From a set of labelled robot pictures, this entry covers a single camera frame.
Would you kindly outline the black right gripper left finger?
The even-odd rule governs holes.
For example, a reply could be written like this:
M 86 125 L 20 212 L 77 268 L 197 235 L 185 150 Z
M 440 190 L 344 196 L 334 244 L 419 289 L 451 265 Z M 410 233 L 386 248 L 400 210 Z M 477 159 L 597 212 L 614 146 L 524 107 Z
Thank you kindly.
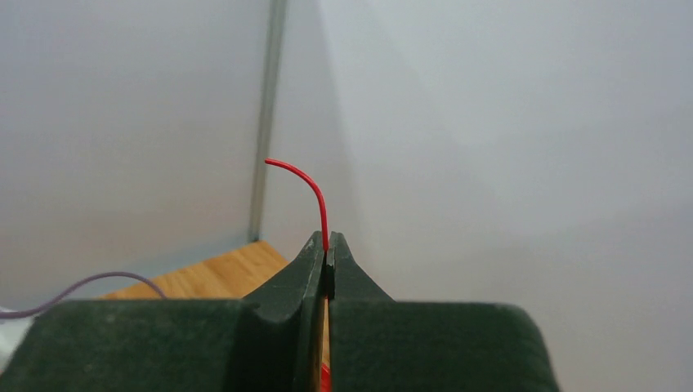
M 323 239 L 240 299 L 66 301 L 40 315 L 4 391 L 316 391 Z

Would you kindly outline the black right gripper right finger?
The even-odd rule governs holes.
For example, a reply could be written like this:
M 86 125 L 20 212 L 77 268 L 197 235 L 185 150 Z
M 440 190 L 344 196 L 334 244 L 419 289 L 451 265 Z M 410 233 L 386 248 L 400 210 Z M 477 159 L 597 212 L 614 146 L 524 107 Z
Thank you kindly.
M 521 307 L 396 301 L 340 233 L 326 266 L 332 390 L 559 390 L 542 333 Z

